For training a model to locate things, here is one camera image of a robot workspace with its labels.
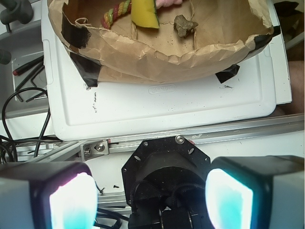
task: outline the metal bracket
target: metal bracket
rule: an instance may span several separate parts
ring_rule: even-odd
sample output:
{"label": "metal bracket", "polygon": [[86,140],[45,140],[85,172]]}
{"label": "metal bracket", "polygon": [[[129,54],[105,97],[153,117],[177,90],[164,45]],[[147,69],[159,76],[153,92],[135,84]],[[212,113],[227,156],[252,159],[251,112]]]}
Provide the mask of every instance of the metal bracket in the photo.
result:
{"label": "metal bracket", "polygon": [[108,140],[89,140],[81,144],[80,156],[82,161],[86,161],[98,156],[109,154]]}

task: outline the black wire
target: black wire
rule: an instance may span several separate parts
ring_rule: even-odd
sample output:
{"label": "black wire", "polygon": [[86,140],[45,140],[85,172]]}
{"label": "black wire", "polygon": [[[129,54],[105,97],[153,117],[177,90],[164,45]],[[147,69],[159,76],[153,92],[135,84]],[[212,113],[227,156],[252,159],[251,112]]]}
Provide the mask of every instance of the black wire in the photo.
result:
{"label": "black wire", "polygon": [[4,144],[0,144],[0,148],[1,148],[2,150],[4,150],[3,156],[4,156],[4,161],[5,161],[5,162],[6,162],[6,160],[5,160],[5,152],[9,155],[10,161],[11,161],[11,162],[14,161],[13,154],[11,153],[10,149],[7,148],[7,146],[5,146]]}
{"label": "black wire", "polygon": [[114,211],[109,211],[109,210],[106,210],[106,209],[102,209],[102,208],[97,208],[97,211],[100,212],[100,213],[104,213],[104,214],[107,214],[109,216],[113,216],[113,217],[118,217],[122,220],[125,220],[125,221],[129,221],[129,218],[126,217],[126,216],[122,216],[120,213],[118,212],[114,212]]}
{"label": "black wire", "polygon": [[[12,135],[10,134],[10,130],[6,124],[6,119],[5,119],[5,110],[6,110],[6,107],[7,105],[9,104],[9,102],[17,95],[19,95],[20,93],[22,92],[27,92],[27,91],[41,91],[41,92],[44,92],[46,96],[48,96],[48,93],[46,90],[43,90],[42,88],[36,88],[36,87],[29,87],[29,88],[25,88],[25,89],[21,89],[15,93],[13,93],[4,103],[3,105],[3,108],[2,108],[2,123],[3,123],[3,126],[4,126],[4,129],[5,129],[5,132],[8,136],[8,138],[0,135],[0,137],[4,140],[11,140],[11,142],[14,142],[13,138],[12,138]],[[12,151],[13,151],[13,155],[14,155],[14,161],[18,161],[18,156],[17,156],[17,149],[16,149],[16,145],[15,144],[12,144]]]}
{"label": "black wire", "polygon": [[113,229],[110,226],[107,226],[107,225],[104,225],[104,224],[100,224],[100,223],[97,223],[97,222],[94,223],[94,226],[95,227],[99,227],[99,228],[105,228],[105,229]]}
{"label": "black wire", "polygon": [[122,221],[119,217],[110,216],[108,214],[101,214],[100,212],[98,212],[97,215],[96,215],[96,218],[116,220],[115,224],[112,225],[113,229],[119,229],[122,226]]}
{"label": "black wire", "polygon": [[103,194],[103,190],[104,189],[100,189],[100,187],[97,185],[97,183],[95,182],[96,188],[99,191],[100,194]]}
{"label": "black wire", "polygon": [[19,140],[13,140],[11,138],[8,138],[6,136],[0,135],[0,139],[3,139],[5,141],[8,141],[10,143],[29,143],[29,142],[41,142],[41,143],[52,143],[52,142],[62,142],[60,139],[57,138],[51,138],[51,137],[43,137],[43,140],[39,140],[37,138],[24,138]]}
{"label": "black wire", "polygon": [[2,161],[3,161],[3,163],[6,163],[6,159],[5,159],[5,155],[4,155],[3,151],[2,151],[2,149],[0,149],[0,154],[1,154],[1,157],[0,157],[0,165],[1,165]]}
{"label": "black wire", "polygon": [[104,207],[104,208],[126,208],[126,206],[108,206],[108,207]]}
{"label": "black wire", "polygon": [[[49,108],[49,109],[48,109],[48,114],[47,114],[46,121],[45,121],[44,124],[43,124],[41,133],[40,133],[39,138],[38,138],[39,140],[43,137],[44,132],[45,132],[46,129],[47,129],[47,126],[48,126],[48,123],[49,123],[50,118],[51,118],[51,112],[50,112],[50,108]],[[40,142],[37,142],[37,144],[36,144],[36,148],[35,148],[35,151],[34,151],[34,157],[37,157],[37,156],[38,156],[40,144],[41,144]]]}

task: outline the rock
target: rock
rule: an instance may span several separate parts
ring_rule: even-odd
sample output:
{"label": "rock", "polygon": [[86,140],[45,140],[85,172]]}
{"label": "rock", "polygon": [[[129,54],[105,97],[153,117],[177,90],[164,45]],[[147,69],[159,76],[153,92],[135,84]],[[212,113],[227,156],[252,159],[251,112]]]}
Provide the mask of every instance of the rock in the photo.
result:
{"label": "rock", "polygon": [[190,33],[194,32],[198,23],[188,21],[183,15],[179,15],[175,18],[173,26],[178,31],[179,37],[186,37]]}

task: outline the screw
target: screw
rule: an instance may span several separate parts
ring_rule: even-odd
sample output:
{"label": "screw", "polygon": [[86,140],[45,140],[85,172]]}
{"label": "screw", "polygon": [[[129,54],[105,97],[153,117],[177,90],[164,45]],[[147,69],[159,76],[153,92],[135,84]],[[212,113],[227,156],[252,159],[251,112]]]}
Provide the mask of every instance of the screw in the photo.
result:
{"label": "screw", "polygon": [[184,137],[183,136],[180,136],[180,135],[178,135],[178,136],[176,136],[176,138],[175,138],[175,141],[176,141],[176,143],[178,143],[178,144],[183,144],[184,143]]}
{"label": "screw", "polygon": [[99,152],[102,152],[102,151],[104,151],[105,146],[102,142],[100,142],[100,143],[96,144],[95,149]]}
{"label": "screw", "polygon": [[90,153],[91,153],[90,148],[89,148],[89,147],[86,147],[86,148],[84,149],[84,154],[85,154],[85,155],[89,155]]}

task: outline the brown paper bag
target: brown paper bag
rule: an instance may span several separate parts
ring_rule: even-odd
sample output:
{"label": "brown paper bag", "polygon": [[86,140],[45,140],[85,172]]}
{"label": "brown paper bag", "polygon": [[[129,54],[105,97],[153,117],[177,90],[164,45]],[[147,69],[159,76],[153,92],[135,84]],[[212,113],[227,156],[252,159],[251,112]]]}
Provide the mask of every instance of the brown paper bag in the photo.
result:
{"label": "brown paper bag", "polygon": [[[121,1],[48,0],[55,33],[70,52],[100,63],[100,82],[174,83],[209,76],[257,54],[274,34],[265,0],[184,0],[158,10],[158,30],[135,26],[130,14],[111,30],[103,28],[102,16]],[[186,39],[173,28],[180,14],[199,24]]]}

